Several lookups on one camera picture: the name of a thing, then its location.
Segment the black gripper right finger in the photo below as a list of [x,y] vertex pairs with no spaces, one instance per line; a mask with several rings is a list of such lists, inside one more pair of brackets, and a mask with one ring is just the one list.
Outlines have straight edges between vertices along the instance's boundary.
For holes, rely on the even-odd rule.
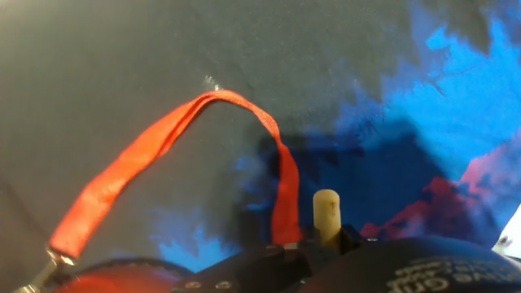
[[441,237],[356,241],[340,255],[301,241],[309,293],[518,293],[520,265],[474,243]]

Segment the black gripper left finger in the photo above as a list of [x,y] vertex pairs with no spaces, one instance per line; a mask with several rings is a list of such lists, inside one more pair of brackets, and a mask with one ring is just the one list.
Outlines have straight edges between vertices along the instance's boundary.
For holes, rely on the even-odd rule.
[[172,293],[296,292],[311,277],[305,255],[292,243],[244,251],[177,282]]

